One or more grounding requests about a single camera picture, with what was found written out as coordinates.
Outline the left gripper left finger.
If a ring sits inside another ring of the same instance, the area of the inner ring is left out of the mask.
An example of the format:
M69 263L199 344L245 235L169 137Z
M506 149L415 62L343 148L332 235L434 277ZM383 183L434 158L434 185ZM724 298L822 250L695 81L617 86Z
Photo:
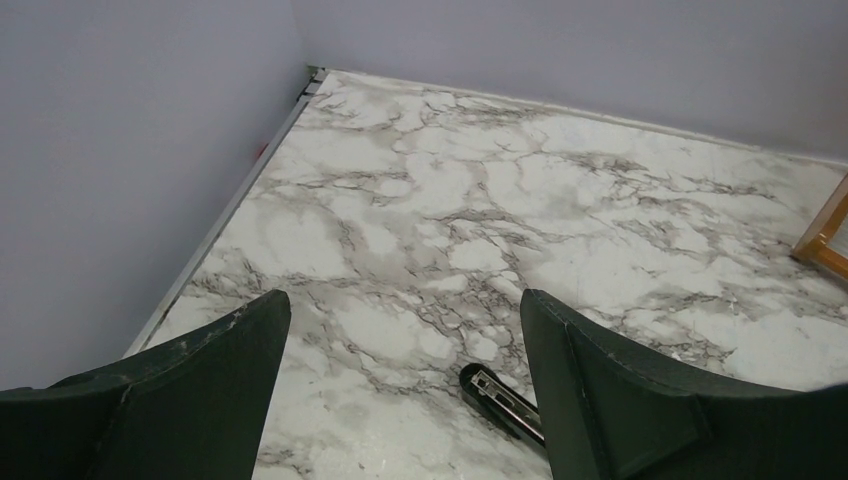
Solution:
M5 479L248 479L291 322L271 290L47 388L1 394Z

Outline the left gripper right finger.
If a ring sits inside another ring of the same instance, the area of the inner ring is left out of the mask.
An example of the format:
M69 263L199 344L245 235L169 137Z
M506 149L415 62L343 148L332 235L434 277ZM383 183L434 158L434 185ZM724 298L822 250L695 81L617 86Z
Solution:
M520 319L556 479L843 479L847 388L702 370L526 290Z

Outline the beige black stapler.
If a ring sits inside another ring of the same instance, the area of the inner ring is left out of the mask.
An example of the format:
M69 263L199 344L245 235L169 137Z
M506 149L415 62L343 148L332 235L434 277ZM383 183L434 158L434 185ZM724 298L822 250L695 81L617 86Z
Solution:
M488 367L471 363L459 372L463 400L508 436L546 456L541 418L536 406L506 385Z

